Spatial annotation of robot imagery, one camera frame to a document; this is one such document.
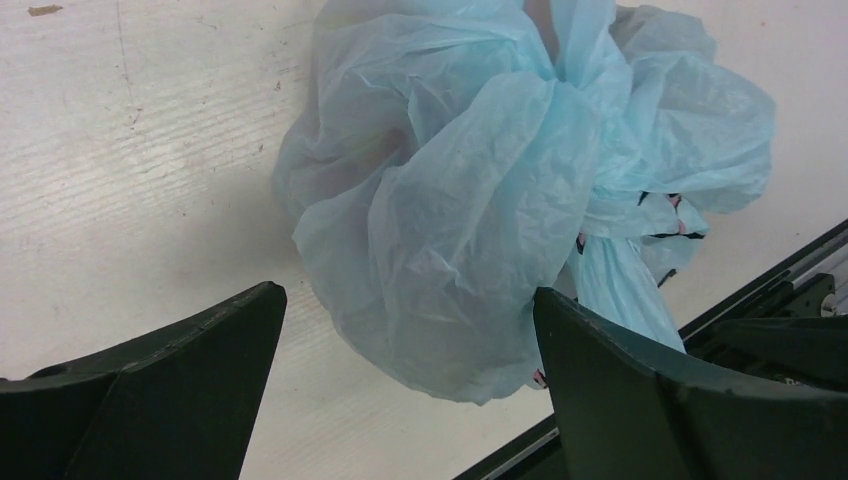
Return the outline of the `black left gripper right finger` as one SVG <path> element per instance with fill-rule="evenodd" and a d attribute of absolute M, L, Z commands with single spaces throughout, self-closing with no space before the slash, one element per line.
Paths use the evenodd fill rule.
<path fill-rule="evenodd" d="M 551 288 L 533 318 L 570 479 L 843 479 L 847 397 L 746 375 Z"/>

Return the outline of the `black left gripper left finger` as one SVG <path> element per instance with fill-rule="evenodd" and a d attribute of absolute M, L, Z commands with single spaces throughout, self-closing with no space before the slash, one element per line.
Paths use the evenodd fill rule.
<path fill-rule="evenodd" d="M 287 295 L 260 283 L 108 349 L 1 383 L 5 479 L 236 479 Z"/>

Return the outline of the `light blue plastic bag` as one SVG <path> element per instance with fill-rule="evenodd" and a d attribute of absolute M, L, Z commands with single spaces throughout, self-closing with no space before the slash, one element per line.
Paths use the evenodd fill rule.
<path fill-rule="evenodd" d="M 700 19 L 613 1 L 329 1 L 272 180 L 339 335 L 405 386 L 544 385 L 540 287 L 675 350 L 660 285 L 766 187 L 773 99 Z"/>

